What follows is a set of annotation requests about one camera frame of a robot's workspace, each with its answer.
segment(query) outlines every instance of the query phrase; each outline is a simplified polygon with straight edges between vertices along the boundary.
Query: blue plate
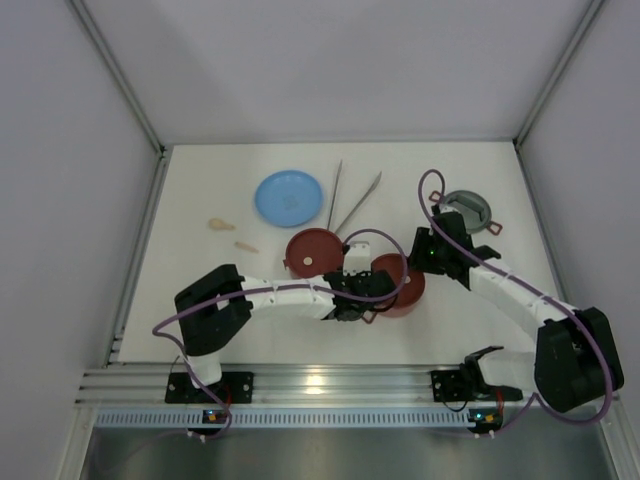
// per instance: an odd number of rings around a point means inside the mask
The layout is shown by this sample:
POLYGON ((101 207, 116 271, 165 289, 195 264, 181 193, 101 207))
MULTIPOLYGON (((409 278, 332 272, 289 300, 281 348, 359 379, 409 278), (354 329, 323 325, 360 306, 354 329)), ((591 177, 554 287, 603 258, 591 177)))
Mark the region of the blue plate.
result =
POLYGON ((265 178, 255 196, 262 217, 278 227, 308 222, 322 208, 322 188, 308 173, 283 170, 265 178))

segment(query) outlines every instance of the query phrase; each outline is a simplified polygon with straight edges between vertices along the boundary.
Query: metal vent grille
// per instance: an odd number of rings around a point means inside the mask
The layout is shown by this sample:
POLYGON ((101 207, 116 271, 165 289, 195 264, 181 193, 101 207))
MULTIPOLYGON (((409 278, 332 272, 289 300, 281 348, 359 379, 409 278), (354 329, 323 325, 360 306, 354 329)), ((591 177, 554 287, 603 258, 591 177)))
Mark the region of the metal vent grille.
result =
MULTIPOLYGON (((100 410, 96 427, 207 428, 202 409, 100 410)), ((467 409, 443 408, 232 408, 234 428, 469 427, 467 409)))

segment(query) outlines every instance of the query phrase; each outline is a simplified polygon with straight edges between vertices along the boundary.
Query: metal frame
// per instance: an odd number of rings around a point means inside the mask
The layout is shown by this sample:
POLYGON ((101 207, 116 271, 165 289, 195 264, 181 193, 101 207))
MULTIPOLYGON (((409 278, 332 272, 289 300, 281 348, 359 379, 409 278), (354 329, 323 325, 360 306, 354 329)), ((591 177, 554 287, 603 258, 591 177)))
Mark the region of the metal frame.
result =
MULTIPOLYGON (((120 364, 117 361, 117 354, 170 161, 171 151, 166 152, 165 146, 147 118, 133 88, 100 32, 84 0, 66 0, 66 3, 96 48, 99 57, 117 84, 123 99, 130 107, 140 128, 144 131, 158 154, 158 166, 141 219, 117 315, 114 318, 114 335, 109 339, 109 347, 105 348, 104 367, 102 369, 89 370, 82 380, 65 453, 56 477, 59 479, 76 479, 79 478, 82 470, 87 449, 89 448, 91 431, 101 409, 104 411, 106 406, 109 406, 109 408, 131 408, 135 406, 138 408, 151 408, 156 411, 162 406, 164 410, 167 409, 167 406, 163 403, 163 398, 167 374, 171 365, 120 364)), ((558 291, 565 299, 570 298, 570 292, 563 281, 564 277, 559 269, 557 255, 545 226, 546 223, 540 215, 537 195, 531 184, 526 162, 520 155, 520 147, 564 77, 567 68, 582 46, 605 4, 606 0, 591 0, 589 2, 575 31, 558 57, 558 61, 513 140, 530 199, 534 206, 538 226, 543 235, 554 280, 558 291)), ((446 366, 225 366, 226 370, 250 369, 255 372, 254 408, 330 408, 334 411, 346 407, 370 407, 371 405, 396 410, 408 408, 412 409, 412 411, 439 406, 440 404, 433 402, 430 393, 430 377, 427 372, 440 368, 446 368, 446 366), (309 379, 314 378, 317 381, 312 381, 310 384, 309 379)), ((183 367, 177 365, 174 370, 181 371, 183 367)), ((619 477, 640 479, 638 445, 625 410, 617 397, 608 416, 602 422, 602 429, 603 437, 606 439, 607 448, 612 457, 612 463, 619 477)))

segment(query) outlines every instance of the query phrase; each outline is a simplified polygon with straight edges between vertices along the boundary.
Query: white wall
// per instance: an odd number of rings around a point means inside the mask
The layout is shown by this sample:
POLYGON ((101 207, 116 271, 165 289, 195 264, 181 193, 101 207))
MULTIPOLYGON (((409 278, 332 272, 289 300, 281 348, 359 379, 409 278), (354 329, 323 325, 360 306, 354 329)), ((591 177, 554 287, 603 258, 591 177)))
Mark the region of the white wall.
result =
POLYGON ((578 305, 611 321, 640 435, 640 2, 609 2, 523 156, 578 305))
POLYGON ((0 2, 0 470, 49 479, 154 154, 63 0, 0 2))
POLYGON ((511 139, 587 0, 87 0, 167 143, 511 139))

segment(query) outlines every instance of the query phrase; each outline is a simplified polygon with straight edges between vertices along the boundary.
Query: white table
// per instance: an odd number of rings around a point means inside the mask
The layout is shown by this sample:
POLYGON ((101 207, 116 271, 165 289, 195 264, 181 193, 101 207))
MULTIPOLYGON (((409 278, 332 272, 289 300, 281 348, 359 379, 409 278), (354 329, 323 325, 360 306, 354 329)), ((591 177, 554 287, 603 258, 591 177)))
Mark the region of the white table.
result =
MULTIPOLYGON (((473 236, 488 244, 520 275, 556 294, 534 212, 516 154, 510 143, 367 143, 218 145, 175 147, 145 253, 120 350, 122 362, 170 362, 177 349, 151 335, 152 327, 175 313, 180 290, 223 263, 257 278, 289 278, 282 260, 289 239, 309 227, 326 227, 333 179, 340 159, 344 167, 334 211, 338 225, 382 170, 378 189, 345 228, 375 227, 411 249, 417 226, 426 219, 417 200, 420 175, 438 168, 447 190, 467 189, 484 196, 501 235, 473 236), (253 195, 269 174, 300 169, 321 183, 322 212, 296 229, 273 227, 262 220, 253 195), (236 225, 232 232, 214 232, 212 217, 236 225), (249 253, 235 241, 260 250, 249 253)), ((439 188, 436 178, 425 194, 439 188)), ((372 235, 374 258, 393 251, 372 235)), ((168 331, 179 335, 178 325, 168 331)), ((488 345, 531 347, 531 340, 491 304, 444 277, 427 275, 418 307, 400 319, 378 317, 364 322, 317 321, 300 318, 249 321, 222 350, 225 363, 279 364, 450 364, 488 345)))

